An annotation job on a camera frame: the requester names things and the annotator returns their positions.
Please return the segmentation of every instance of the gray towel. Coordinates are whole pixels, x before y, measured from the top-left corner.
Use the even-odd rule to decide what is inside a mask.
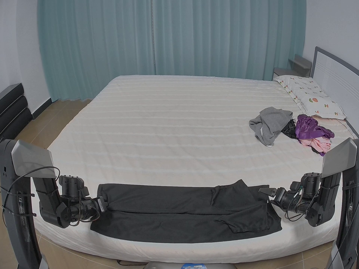
[[[292,119],[292,115],[289,110],[278,110],[271,106],[261,110],[255,119],[251,119],[249,127],[254,130],[255,136],[262,144],[272,147],[275,138]]]

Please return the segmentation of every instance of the pink garment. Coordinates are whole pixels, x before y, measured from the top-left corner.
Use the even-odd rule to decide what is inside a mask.
[[[330,139],[326,137],[316,137],[300,140],[303,146],[311,146],[317,152],[327,153],[330,150]]]

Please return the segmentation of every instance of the bed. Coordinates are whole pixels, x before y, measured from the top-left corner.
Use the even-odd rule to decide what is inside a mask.
[[[359,72],[323,52],[316,48],[312,77],[343,105],[348,121],[358,128],[353,109],[345,107],[343,98],[331,92],[333,87],[343,87],[346,96],[357,98],[357,91],[349,91],[347,84],[359,89]],[[339,86],[337,76],[341,77]],[[291,110],[294,117],[302,113],[282,86],[273,81],[120,76],[63,129],[49,150],[61,174],[83,178],[92,197],[100,183],[217,186],[243,179],[248,186],[288,188],[304,173],[321,172],[322,157],[298,141],[280,134],[274,146],[268,148],[255,138],[248,121],[268,106]],[[335,133],[332,146],[348,137],[356,138],[345,121],[318,120]],[[282,218],[281,231],[252,239],[201,244],[119,240],[91,231],[89,223],[61,229],[44,222],[36,206],[38,217],[34,220],[36,228],[57,244],[107,258],[237,263],[278,258],[334,240],[340,207],[341,190],[334,217],[319,227],[311,227],[303,218],[289,222],[275,207]]]

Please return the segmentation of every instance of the floral pillow print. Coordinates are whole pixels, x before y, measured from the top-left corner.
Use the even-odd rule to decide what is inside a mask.
[[[312,78],[284,75],[275,77],[273,81],[285,88],[304,114],[331,119],[346,118],[343,109]]]

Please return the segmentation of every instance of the purple satin cloth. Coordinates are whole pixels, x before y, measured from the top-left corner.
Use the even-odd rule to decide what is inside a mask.
[[[318,126],[318,121],[306,114],[298,116],[298,122],[295,127],[295,135],[299,140],[326,137],[333,138],[334,132],[325,127]]]

